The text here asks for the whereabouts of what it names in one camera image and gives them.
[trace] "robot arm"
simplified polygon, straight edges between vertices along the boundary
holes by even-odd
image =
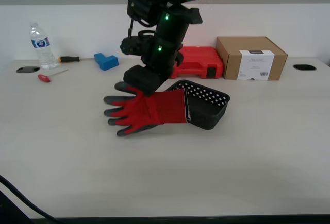
[[[192,0],[128,0],[127,14],[132,22],[121,50],[141,56],[145,67],[132,67],[125,72],[124,81],[146,95],[152,95],[172,75],[174,65],[182,63],[179,50],[189,25],[203,22],[197,8],[188,9],[181,4],[188,1]],[[133,21],[144,27],[157,27],[132,36]]]

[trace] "red glove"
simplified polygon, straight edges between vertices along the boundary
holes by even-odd
[[[145,96],[141,91],[130,87],[124,82],[115,85],[115,89],[135,93],[136,96],[107,96],[105,103],[120,108],[108,109],[105,116],[117,117],[110,119],[110,125],[128,126],[118,131],[118,136],[137,133],[166,123],[187,123],[189,109],[185,90],[157,92]]]

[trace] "perforated container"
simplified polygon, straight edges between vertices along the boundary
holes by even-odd
[[[230,96],[188,80],[180,80],[167,90],[187,89],[190,123],[205,130],[213,129],[227,109]]]

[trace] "red plastic case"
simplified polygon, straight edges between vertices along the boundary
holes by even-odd
[[[172,79],[180,75],[198,75],[201,78],[220,78],[223,74],[223,62],[217,50],[210,46],[184,46],[180,52],[184,61],[174,68]]]

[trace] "plastic bottle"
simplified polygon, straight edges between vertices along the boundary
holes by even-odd
[[[30,23],[30,27],[32,45],[37,51],[41,67],[44,69],[55,68],[59,65],[59,62],[51,51],[51,45],[47,34],[38,26],[37,22]]]

